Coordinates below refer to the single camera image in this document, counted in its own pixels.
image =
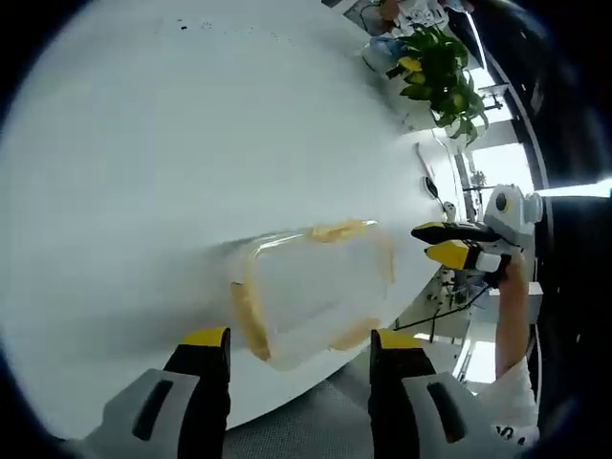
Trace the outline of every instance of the black cable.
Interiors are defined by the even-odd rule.
[[[365,31],[366,31],[366,32],[368,32],[368,33],[370,33],[370,31],[368,30],[367,25],[365,24],[365,19],[363,19],[363,12],[364,12],[365,10],[367,10],[368,8],[371,8],[371,7],[377,7],[377,6],[378,6],[378,4],[374,4],[374,3],[372,3],[371,5],[366,5],[366,6],[364,6],[364,7],[363,7],[363,8],[360,10],[360,18],[361,18],[361,23],[363,24],[363,28],[365,29]]]
[[[459,313],[460,311],[465,311],[466,309],[469,308],[469,306],[471,306],[471,304],[475,300],[477,300],[483,293],[485,293],[489,289],[489,287],[490,286],[487,285],[487,287],[485,287],[480,292],[478,292],[478,294],[474,298],[472,298],[470,301],[468,301],[464,306],[461,306],[460,308],[457,308],[457,309],[455,309],[453,311],[448,311],[447,313],[443,313],[443,314],[441,314],[439,316],[436,313],[432,317],[424,318],[423,320],[417,320],[416,322],[408,323],[407,325],[402,325],[401,327],[396,328],[395,331],[397,332],[398,330],[403,330],[404,328],[414,327],[415,325],[419,325],[421,323],[426,323],[426,322],[429,322],[431,320],[436,320],[438,318],[442,318],[442,317],[445,317],[445,316],[450,316],[451,314]]]
[[[440,311],[440,308],[438,308],[438,311],[436,311],[436,314],[434,314],[433,317],[431,318],[431,331],[429,332],[429,342],[430,343],[433,342],[433,337],[436,334],[436,318],[438,317],[439,311]]]

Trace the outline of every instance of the transparent plastic container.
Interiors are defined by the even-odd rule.
[[[375,221],[286,231],[241,246],[229,275],[248,346],[287,370],[326,349],[348,350],[379,326],[393,248]]]

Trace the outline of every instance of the potted plant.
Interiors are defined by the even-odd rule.
[[[428,100],[438,127],[457,126],[452,139],[462,134],[467,145],[478,137],[472,120],[482,118],[485,129],[489,120],[482,98],[474,92],[473,79],[464,76],[468,50],[456,38],[437,27],[416,24],[415,33],[402,36],[401,57],[386,75],[403,77],[407,86],[401,95],[412,100]]]
[[[482,170],[477,170],[471,175],[470,181],[472,186],[482,188],[487,184],[487,177]]]

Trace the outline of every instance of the white table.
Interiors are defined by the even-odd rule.
[[[441,209],[359,58],[366,40],[313,1],[109,0],[38,59],[0,143],[0,323],[53,433],[91,430],[185,333],[233,325],[224,241],[379,220],[396,245],[386,324],[431,278],[409,231]],[[282,373],[234,332],[229,426],[366,344]]]

